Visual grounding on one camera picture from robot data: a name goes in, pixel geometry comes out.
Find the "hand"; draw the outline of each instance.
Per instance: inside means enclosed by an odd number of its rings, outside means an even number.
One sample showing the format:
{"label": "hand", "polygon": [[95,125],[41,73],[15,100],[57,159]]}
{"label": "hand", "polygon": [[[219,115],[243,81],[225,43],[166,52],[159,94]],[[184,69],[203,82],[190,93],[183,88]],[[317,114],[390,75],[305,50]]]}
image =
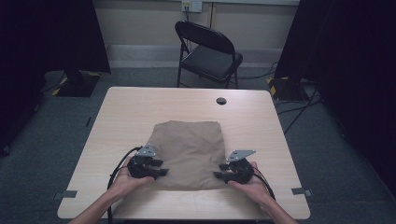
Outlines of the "hand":
{"label": "hand", "polygon": [[[257,170],[257,163],[252,161],[250,164],[253,166],[254,174],[260,175],[259,171]],[[249,182],[244,185],[232,180],[228,181],[228,184],[244,192],[249,197],[249,199],[255,203],[262,204],[263,202],[272,199],[268,189],[256,176],[251,177]]]}
{"label": "hand", "polygon": [[[127,166],[131,158],[132,157],[128,157],[122,166]],[[115,192],[117,198],[120,199],[125,197],[134,189],[137,189],[138,187],[153,181],[154,178],[151,176],[146,176],[143,178],[131,177],[128,167],[124,167],[119,170],[119,173],[117,174],[117,177],[114,180],[114,183],[111,185],[109,191]]]}

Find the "light wood tabletop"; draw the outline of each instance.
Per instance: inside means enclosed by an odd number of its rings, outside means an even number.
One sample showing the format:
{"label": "light wood tabletop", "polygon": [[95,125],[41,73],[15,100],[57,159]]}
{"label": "light wood tabletop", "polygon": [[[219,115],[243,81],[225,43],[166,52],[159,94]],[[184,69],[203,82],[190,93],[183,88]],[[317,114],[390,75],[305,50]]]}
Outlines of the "light wood tabletop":
{"label": "light wood tabletop", "polygon": [[[217,99],[226,99],[225,105]],[[147,143],[155,124],[169,120],[217,121],[226,155],[234,149],[255,149],[256,161],[277,202],[294,218],[310,211],[267,91],[113,87],[106,94],[67,190],[58,216],[73,218],[106,191],[109,175],[132,148]],[[158,190],[145,186],[113,204],[121,219],[267,219],[259,206],[231,188]]]}

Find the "person's left hand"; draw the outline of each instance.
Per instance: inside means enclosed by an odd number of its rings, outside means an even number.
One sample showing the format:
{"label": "person's left hand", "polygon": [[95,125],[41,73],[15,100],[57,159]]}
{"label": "person's left hand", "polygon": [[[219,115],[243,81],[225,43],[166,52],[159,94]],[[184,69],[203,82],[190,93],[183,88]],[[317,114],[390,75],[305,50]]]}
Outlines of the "person's left hand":
{"label": "person's left hand", "polygon": [[[131,158],[132,157],[128,157],[122,166],[127,166]],[[119,199],[125,197],[134,189],[153,181],[154,178],[151,176],[146,176],[143,178],[131,177],[128,167],[124,167],[119,170],[119,173],[117,174],[117,177],[109,190],[115,192]]]}

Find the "folded cloth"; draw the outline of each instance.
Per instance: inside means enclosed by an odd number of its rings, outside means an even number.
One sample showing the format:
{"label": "folded cloth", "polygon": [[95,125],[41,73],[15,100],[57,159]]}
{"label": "folded cloth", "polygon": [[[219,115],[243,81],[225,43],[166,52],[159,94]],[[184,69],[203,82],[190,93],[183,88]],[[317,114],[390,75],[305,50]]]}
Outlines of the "folded cloth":
{"label": "folded cloth", "polygon": [[155,125],[148,140],[156,151],[156,160],[163,160],[166,176],[159,177],[155,188],[199,190],[224,188],[214,171],[225,163],[225,146],[218,122],[168,121]]}

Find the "gray carpet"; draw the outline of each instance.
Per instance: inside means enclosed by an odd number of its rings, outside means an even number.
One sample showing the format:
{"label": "gray carpet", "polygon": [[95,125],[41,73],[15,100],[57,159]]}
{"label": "gray carpet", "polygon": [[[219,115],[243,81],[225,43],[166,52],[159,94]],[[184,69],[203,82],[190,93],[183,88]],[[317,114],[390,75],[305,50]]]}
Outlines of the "gray carpet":
{"label": "gray carpet", "polygon": [[[239,76],[267,71],[241,68]],[[48,73],[47,87],[61,75]],[[198,77],[183,80],[193,87],[221,88]],[[107,89],[171,88],[176,81],[176,68],[117,68],[101,77],[91,98],[53,97],[46,92],[38,112],[10,145],[10,155],[0,158],[0,222],[67,223],[57,217],[60,201],[52,197],[67,188]],[[240,89],[268,90],[263,78],[239,84]],[[306,85],[306,90],[313,92],[313,86]],[[278,112],[302,106],[274,103]],[[282,127],[286,129],[298,113],[279,115]],[[395,223],[393,197],[366,159],[341,135],[337,119],[322,103],[308,107],[286,134],[302,185],[314,193],[307,198],[311,217],[300,223]]]}

